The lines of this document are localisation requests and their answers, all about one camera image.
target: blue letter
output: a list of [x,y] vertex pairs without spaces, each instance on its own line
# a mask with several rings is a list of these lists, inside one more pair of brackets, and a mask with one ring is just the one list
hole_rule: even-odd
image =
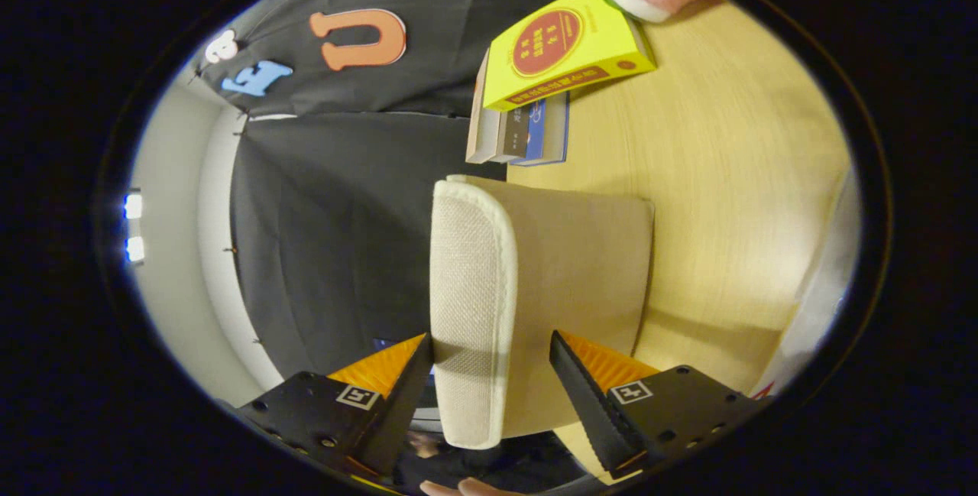
[[238,77],[234,80],[224,78],[221,82],[221,89],[226,91],[246,92],[248,95],[265,96],[265,89],[268,89],[272,82],[293,73],[293,69],[283,66],[271,60],[259,60],[258,67],[244,68],[238,72]]

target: blue book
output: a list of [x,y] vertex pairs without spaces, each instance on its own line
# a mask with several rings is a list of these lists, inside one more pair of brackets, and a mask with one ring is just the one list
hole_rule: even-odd
[[532,103],[529,107],[529,118],[526,157],[511,161],[510,164],[530,167],[566,161],[570,120],[568,93],[562,92]]

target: yellow book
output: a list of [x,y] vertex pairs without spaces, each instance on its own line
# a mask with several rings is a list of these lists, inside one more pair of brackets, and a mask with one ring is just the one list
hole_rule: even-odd
[[483,106],[507,110],[656,68],[645,33],[604,0],[556,0],[489,46]]

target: person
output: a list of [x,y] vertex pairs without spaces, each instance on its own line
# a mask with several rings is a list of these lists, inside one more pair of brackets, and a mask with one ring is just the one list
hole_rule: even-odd
[[[487,450],[457,448],[433,434],[409,431],[394,481],[400,490],[419,496],[507,496],[541,492],[583,475],[552,431],[503,439]],[[458,490],[450,488],[456,485]],[[487,487],[495,492],[486,492]]]
[[458,483],[458,490],[437,485],[430,481],[423,482],[420,488],[427,496],[524,496],[523,492],[500,490],[496,487],[486,485],[486,483],[479,481],[477,478],[462,479]]

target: red circle label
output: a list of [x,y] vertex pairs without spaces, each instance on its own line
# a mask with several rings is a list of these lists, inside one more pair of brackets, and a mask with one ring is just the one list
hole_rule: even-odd
[[535,76],[553,68],[581,40],[581,16],[566,8],[548,11],[527,24],[513,47],[513,68]]

